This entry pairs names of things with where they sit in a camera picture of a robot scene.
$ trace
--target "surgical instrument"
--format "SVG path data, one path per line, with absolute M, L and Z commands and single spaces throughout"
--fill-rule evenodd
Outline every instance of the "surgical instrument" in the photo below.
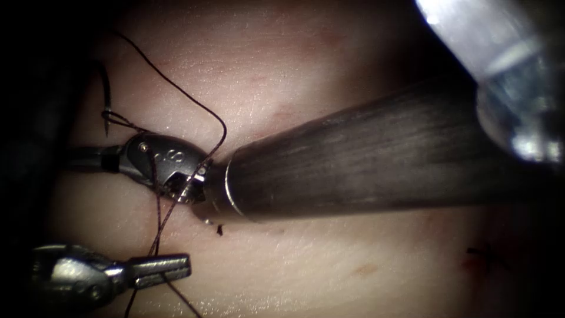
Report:
M 442 77 L 245 145 L 204 180 L 206 223 L 270 221 L 535 200 L 559 193 L 551 169 L 485 135 L 476 86 Z
M 110 303 L 127 289 L 144 289 L 188 277 L 188 254 L 113 261 L 78 245 L 32 250 L 30 302 L 53 314 L 85 313 Z

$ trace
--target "dark background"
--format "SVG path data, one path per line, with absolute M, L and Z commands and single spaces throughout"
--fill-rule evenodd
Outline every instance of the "dark background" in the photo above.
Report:
M 131 5 L 21 1 L 3 8 L 8 87 L 3 88 L 0 197 L 8 218 L 6 311 L 25 304 L 29 250 L 45 241 L 43 225 L 58 162 L 84 87 L 96 75 L 89 52 Z

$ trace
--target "dark suture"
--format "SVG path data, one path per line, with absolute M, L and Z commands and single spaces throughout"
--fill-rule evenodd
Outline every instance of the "dark suture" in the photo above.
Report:
M 106 121 L 106 122 L 111 122 L 111 123 L 116 124 L 116 125 L 132 128 L 132 129 L 136 130 L 138 133 L 148 133 L 149 132 L 149 130 L 135 125 L 133 122 L 130 122 L 124 116 L 118 114 L 117 112 L 113 112 L 111 110 L 103 110 L 102 111 L 102 118 L 104 118 L 104 121 Z
M 186 299 L 186 297 L 184 297 L 184 295 L 181 293 L 180 290 L 178 290 L 166 277 L 165 275 L 163 275 L 163 279 L 165 280 L 165 282 L 167 282 L 167 285 L 169 285 L 169 287 L 171 288 L 172 291 L 175 292 L 175 294 L 177 294 L 177 296 L 182 299 L 182 301 L 190 308 L 190 310 L 192 310 L 192 312 L 196 315 L 197 318 L 202 318 L 202 316 L 199 314 L 199 312 L 196 310 L 196 308 L 194 308 L 194 306 L 192 306 L 192 304 L 188 301 L 188 299 Z
M 203 166 L 205 166 L 211 159 L 211 157 L 214 155 L 214 153 L 221 147 L 221 145 L 224 143 L 224 140 L 226 138 L 227 135 L 227 127 L 224 123 L 224 121 L 213 111 L 211 111 L 209 108 L 207 108 L 206 106 L 204 106 L 203 104 L 201 104 L 199 101 L 197 101 L 194 97 L 192 97 L 191 95 L 189 95 L 189 93 L 185 92 L 181 87 L 179 87 L 176 83 L 174 83 L 173 81 L 171 81 L 165 74 L 163 74 L 150 60 L 149 58 L 147 58 L 147 56 L 141 51 L 141 49 L 135 44 L 133 43 L 133 41 L 131 41 L 129 38 L 127 38 L 125 35 L 119 33 L 118 31 L 112 30 L 112 33 L 114 33 L 116 36 L 122 38 L 123 40 L 125 40 L 127 43 L 129 43 L 136 51 L 137 53 L 140 54 L 140 56 L 145 60 L 145 62 L 151 67 L 153 68 L 153 70 L 155 72 L 157 72 L 157 74 L 159 74 L 164 80 L 166 80 L 166 82 L 168 82 L 169 84 L 171 84 L 173 87 L 175 87 L 179 92 L 181 92 L 183 95 L 185 95 L 189 100 L 191 100 L 192 102 L 194 102 L 195 104 L 197 104 L 199 107 L 201 107 L 202 109 L 206 110 L 206 112 L 208 112 L 210 115 L 212 115 L 216 120 L 218 120 L 218 122 L 220 122 L 221 126 L 222 126 L 222 137 L 220 138 L 219 142 L 214 146 L 214 148 L 208 153 L 208 155 L 199 163 L 199 165 L 196 167 L 196 169 L 194 170 L 194 172 L 192 173 L 192 175 L 190 176 L 190 178 L 188 179 L 188 181 L 186 181 L 183 185 L 183 188 L 188 187 L 188 185 L 190 184 L 190 182 L 194 179 L 194 176 L 196 175 L 196 173 L 198 172 L 198 170 L 200 168 L 202 168 Z M 138 133 L 145 133 L 148 132 L 148 130 L 141 128 L 137 125 L 135 125 L 133 122 L 130 122 L 127 118 L 125 118 L 122 115 L 119 115 L 113 111 L 111 111 L 111 107 L 110 107 L 110 90 L 109 90 L 109 79 L 108 79 L 108 74 L 104 68 L 103 65 L 99 64 L 98 65 L 98 69 L 101 73 L 101 77 L 102 77 L 102 86 L 104 88 L 104 111 L 102 112 L 102 117 L 105 120 L 105 132 L 106 135 L 108 135 L 108 126 L 109 123 L 114 123 L 117 125 L 121 125 L 124 127 L 129 127 L 132 129 L 135 129 Z M 155 184 L 155 196 L 157 198 L 157 225 L 158 225 L 158 230 L 157 230 L 157 235 L 155 235 L 154 241 L 151 245 L 151 248 L 149 250 L 148 255 L 150 256 L 151 254 L 153 254 L 153 252 L 155 251 L 155 255 L 158 254 L 159 252 L 159 243 L 160 243 L 160 239 L 161 239 L 161 233 L 168 221 L 168 219 L 170 218 L 173 209 L 175 208 L 175 206 L 177 205 L 178 201 L 173 201 L 171 206 L 169 207 L 169 210 L 167 211 L 167 214 L 165 215 L 165 217 L 163 218 L 162 222 L 161 222 L 161 199 L 159 196 L 160 193 L 160 189 L 159 186 L 156 182 L 157 180 L 157 168 L 156 168 L 156 164 L 155 164 L 155 158 L 152 155 L 152 151 L 151 149 L 148 149 L 147 151 L 148 156 L 149 156 L 149 160 L 151 162 L 151 170 L 152 170 L 152 178 L 153 178 L 153 183 Z M 222 235 L 222 231 L 221 231 L 221 226 L 218 227 L 218 234 Z M 196 310 L 196 308 L 194 306 L 192 306 L 192 304 L 184 297 L 184 295 L 182 295 L 182 293 L 180 293 L 180 291 L 178 291 L 176 289 L 176 287 L 174 287 L 174 285 L 165 278 L 165 281 L 167 282 L 167 285 L 169 285 L 169 287 L 171 288 L 171 290 L 173 292 L 175 292 L 177 294 L 177 296 L 179 298 L 181 298 L 181 300 L 191 309 L 191 311 L 197 316 L 197 317 L 202 317 L 198 311 Z M 135 300 L 135 296 L 137 295 L 137 289 L 134 289 L 130 299 L 129 299 L 129 303 L 126 307 L 125 310 L 125 314 L 124 316 L 127 318 L 129 316 L 129 312 L 131 311 L 131 307 L 133 306 L 134 300 Z
M 110 111 L 111 93 L 110 93 L 110 80 L 108 77 L 108 72 L 106 72 L 106 68 L 104 67 L 104 64 L 102 62 L 93 60 L 92 64 L 100 74 L 100 78 L 102 80 L 102 90 L 104 91 L 104 110 Z M 106 133 L 106 137 L 108 137 L 108 131 L 109 131 L 109 122 L 108 120 L 104 120 L 104 132 Z

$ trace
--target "needle driver jaw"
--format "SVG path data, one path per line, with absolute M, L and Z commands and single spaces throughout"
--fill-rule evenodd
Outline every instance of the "needle driver jaw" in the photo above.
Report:
M 32 251 L 33 301 L 47 312 L 88 312 L 127 289 L 144 289 L 191 274 L 188 254 L 113 261 L 78 245 L 48 245 Z
M 203 150 L 188 141 L 142 132 L 125 145 L 73 148 L 68 153 L 65 166 L 81 172 L 122 173 L 154 190 L 153 160 L 161 194 L 180 203 L 193 203 L 204 199 L 202 184 L 207 168 L 197 171 L 188 189 L 184 189 L 184 185 L 205 157 Z

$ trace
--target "metal shaft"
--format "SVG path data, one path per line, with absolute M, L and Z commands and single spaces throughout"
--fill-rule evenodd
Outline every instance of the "metal shaft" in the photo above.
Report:
M 500 151 L 481 129 L 476 86 L 445 77 L 314 120 L 214 163 L 215 224 L 528 200 L 549 171 Z

